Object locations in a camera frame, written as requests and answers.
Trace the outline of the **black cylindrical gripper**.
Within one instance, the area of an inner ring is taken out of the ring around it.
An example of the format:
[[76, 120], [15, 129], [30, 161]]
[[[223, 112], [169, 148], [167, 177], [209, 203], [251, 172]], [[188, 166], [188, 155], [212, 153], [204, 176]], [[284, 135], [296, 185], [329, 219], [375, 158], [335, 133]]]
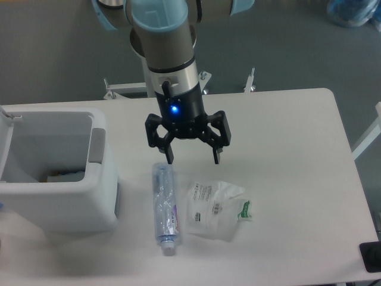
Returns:
[[[199, 138], [213, 149], [215, 164], [220, 163], [220, 153], [230, 145], [231, 131], [226, 114], [220, 110], [207, 115], [204, 109], [200, 84], [182, 94], [175, 94], [169, 82], [162, 84], [157, 94], [161, 117], [149, 114], [145, 121], [148, 145], [157, 147], [165, 154], [168, 164], [174, 160], [171, 142], [174, 138]], [[158, 127], [167, 130], [164, 137], [158, 134]]]

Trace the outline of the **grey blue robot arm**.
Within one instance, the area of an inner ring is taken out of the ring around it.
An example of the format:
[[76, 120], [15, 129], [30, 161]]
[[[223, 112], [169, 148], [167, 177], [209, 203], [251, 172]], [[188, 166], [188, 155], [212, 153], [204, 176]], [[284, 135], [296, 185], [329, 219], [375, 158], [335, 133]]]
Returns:
[[130, 43], [145, 60], [148, 92], [155, 95], [159, 114], [145, 122], [150, 147], [173, 162], [173, 139], [200, 139], [214, 161], [230, 144], [231, 132], [223, 111], [205, 112], [203, 88], [194, 53], [194, 26], [205, 20], [230, 17], [253, 6], [252, 1], [93, 1], [107, 30], [131, 25]]

